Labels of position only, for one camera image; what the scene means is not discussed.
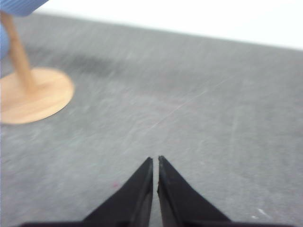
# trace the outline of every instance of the gray carpet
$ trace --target gray carpet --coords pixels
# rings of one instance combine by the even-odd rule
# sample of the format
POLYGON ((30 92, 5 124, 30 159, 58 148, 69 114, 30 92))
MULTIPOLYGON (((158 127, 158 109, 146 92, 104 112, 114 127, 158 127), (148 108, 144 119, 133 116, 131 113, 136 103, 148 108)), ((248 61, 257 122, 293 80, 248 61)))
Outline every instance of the gray carpet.
POLYGON ((45 120, 2 125, 1 226, 81 220, 148 156, 156 189, 158 155, 235 221, 303 226, 303 52, 41 15, 16 24, 32 65, 65 71, 76 91, 45 120))

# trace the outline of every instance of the wooden base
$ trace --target wooden base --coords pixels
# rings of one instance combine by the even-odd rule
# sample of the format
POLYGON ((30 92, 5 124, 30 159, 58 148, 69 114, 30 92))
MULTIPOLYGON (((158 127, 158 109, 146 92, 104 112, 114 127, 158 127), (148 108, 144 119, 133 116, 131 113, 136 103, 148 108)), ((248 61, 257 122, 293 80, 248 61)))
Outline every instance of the wooden base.
POLYGON ((27 92, 15 73, 0 79, 1 123, 22 124, 35 122, 53 115, 71 100, 74 86, 61 71, 35 68, 34 91, 27 92))

